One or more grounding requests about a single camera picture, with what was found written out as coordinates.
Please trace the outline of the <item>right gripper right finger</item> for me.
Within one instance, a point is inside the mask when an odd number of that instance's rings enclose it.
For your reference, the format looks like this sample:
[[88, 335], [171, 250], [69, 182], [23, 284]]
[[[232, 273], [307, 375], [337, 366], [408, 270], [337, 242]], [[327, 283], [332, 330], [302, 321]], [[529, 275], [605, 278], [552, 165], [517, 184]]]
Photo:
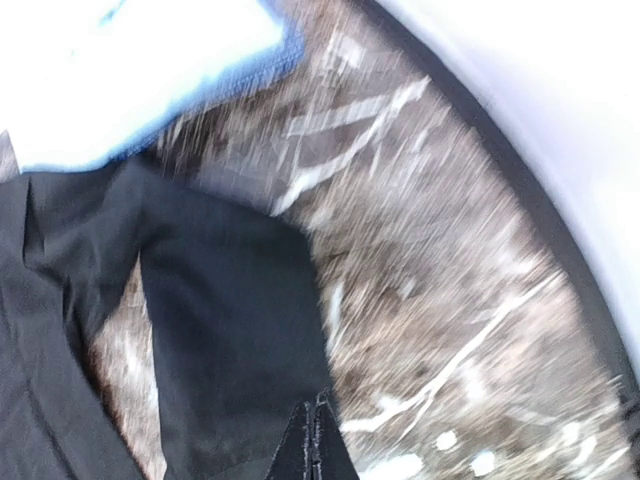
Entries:
[[358, 480], [358, 474], [340, 432], [329, 397], [316, 397], [311, 437], [311, 478]]

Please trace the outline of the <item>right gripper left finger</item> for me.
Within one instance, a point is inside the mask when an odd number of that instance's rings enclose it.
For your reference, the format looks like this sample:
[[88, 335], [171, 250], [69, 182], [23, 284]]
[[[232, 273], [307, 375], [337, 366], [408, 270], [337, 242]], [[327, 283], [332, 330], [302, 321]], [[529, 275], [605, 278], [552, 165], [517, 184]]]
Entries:
[[267, 480], [311, 478], [311, 413], [309, 402], [301, 402], [294, 408], [273, 456]]

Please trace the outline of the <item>black long sleeve shirt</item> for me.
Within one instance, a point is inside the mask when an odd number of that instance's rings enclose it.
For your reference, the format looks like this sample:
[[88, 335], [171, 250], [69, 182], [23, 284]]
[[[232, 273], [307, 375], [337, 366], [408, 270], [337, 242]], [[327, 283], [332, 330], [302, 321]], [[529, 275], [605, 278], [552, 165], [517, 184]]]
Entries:
[[83, 353], [141, 270], [169, 479], [266, 479], [294, 408], [335, 401], [298, 229], [141, 159], [1, 186], [1, 475], [138, 479]]

